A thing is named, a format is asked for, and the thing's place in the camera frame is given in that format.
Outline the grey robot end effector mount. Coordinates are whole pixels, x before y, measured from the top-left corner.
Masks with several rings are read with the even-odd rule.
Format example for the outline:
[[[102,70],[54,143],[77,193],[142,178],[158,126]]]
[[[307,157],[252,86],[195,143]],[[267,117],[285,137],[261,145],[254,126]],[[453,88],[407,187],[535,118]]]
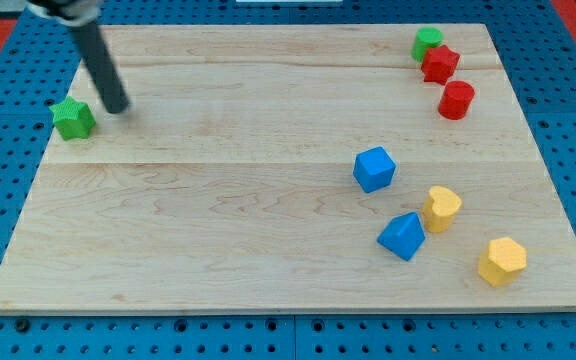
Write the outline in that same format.
[[[36,16],[69,27],[81,27],[96,20],[103,0],[28,0],[27,8]]]

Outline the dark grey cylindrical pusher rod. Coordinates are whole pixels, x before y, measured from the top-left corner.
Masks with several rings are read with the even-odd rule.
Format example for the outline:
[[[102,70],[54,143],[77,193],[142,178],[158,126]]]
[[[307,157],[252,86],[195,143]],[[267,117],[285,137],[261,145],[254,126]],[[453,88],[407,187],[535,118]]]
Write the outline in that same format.
[[[126,111],[130,101],[97,21],[69,27],[68,31],[105,110],[110,114]]]

